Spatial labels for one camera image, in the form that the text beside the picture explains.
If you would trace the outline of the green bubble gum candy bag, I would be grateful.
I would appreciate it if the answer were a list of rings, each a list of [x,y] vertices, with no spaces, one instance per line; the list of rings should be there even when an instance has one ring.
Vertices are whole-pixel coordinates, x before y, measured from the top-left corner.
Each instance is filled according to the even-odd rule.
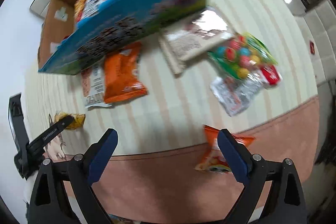
[[[277,65],[266,45],[249,33],[238,35],[208,52],[209,58],[237,80],[266,66]]]

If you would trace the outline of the red silver snack packet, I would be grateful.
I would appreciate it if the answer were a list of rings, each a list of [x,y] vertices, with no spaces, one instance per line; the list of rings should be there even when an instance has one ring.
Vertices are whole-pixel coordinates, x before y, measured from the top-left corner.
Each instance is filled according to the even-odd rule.
[[[258,70],[258,74],[260,75],[260,81],[266,89],[274,88],[282,81],[282,76],[274,65],[261,67]]]

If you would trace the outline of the orange chip bag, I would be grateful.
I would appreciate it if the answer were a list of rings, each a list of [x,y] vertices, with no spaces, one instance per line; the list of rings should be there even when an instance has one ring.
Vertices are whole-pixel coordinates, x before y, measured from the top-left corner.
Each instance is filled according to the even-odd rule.
[[[195,166],[195,170],[201,172],[214,172],[214,173],[231,173],[230,165],[223,156],[218,146],[218,133],[219,129],[209,125],[203,125],[203,133],[207,140],[207,148]]]

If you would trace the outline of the white brown snack packet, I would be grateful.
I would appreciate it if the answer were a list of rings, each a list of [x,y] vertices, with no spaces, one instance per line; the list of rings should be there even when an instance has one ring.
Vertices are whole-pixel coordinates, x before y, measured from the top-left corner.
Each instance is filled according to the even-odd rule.
[[[81,71],[81,86],[86,109],[92,107],[112,107],[111,103],[105,103],[105,74],[102,62],[92,65]]]

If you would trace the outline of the orange snack packet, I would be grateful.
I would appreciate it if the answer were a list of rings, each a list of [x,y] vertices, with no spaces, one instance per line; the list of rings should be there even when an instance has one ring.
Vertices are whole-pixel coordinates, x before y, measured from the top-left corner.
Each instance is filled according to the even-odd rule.
[[[105,56],[105,103],[119,103],[144,96],[147,87],[138,79],[141,42],[133,42]]]

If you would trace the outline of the beige biscuit box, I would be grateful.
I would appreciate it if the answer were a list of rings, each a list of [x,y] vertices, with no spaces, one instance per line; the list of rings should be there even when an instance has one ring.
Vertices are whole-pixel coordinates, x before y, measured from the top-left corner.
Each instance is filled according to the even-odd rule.
[[[170,70],[175,76],[180,76],[186,68],[186,64],[183,61],[180,61],[173,51],[170,49],[166,39],[161,36],[159,38],[159,46],[163,53],[163,56],[167,62],[167,65],[170,67]]]
[[[162,29],[168,49],[180,62],[189,61],[236,37],[224,15],[206,7]]]

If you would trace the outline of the small red box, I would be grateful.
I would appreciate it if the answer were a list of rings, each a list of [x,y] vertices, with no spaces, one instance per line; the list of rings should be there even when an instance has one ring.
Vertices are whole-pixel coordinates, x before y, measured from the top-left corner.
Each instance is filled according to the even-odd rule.
[[[314,43],[311,40],[309,41],[309,48],[310,48],[310,53],[312,55],[315,55],[315,46],[314,46]]]

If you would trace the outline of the blue milk carton box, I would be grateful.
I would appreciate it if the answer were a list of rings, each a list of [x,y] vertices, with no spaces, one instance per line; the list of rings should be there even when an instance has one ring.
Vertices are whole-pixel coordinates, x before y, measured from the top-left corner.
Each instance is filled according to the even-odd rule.
[[[128,43],[201,10],[206,0],[106,0],[75,20],[76,0],[51,0],[38,51],[38,71],[76,75]]]

